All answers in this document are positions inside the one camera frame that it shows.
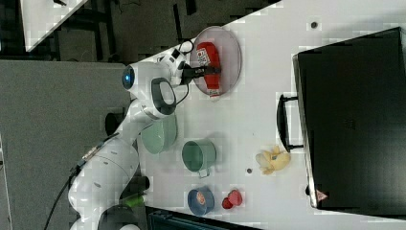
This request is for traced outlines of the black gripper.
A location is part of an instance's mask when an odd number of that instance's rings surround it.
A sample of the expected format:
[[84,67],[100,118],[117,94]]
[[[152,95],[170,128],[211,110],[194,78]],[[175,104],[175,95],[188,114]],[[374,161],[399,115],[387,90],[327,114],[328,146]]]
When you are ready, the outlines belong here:
[[197,70],[185,64],[182,69],[181,85],[188,85],[193,79],[205,77],[206,75],[216,75],[221,73],[220,67],[201,66]]

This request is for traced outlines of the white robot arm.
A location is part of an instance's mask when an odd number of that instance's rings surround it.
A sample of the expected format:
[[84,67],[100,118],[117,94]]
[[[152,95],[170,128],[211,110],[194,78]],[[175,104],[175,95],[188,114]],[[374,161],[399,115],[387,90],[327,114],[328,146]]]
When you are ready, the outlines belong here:
[[176,86],[220,72],[212,65],[190,67],[146,61],[126,66],[122,83],[134,100],[114,133],[77,165],[79,173],[68,199],[79,218],[70,230],[141,230],[132,209],[120,202],[139,164],[134,141],[145,128],[174,113]]

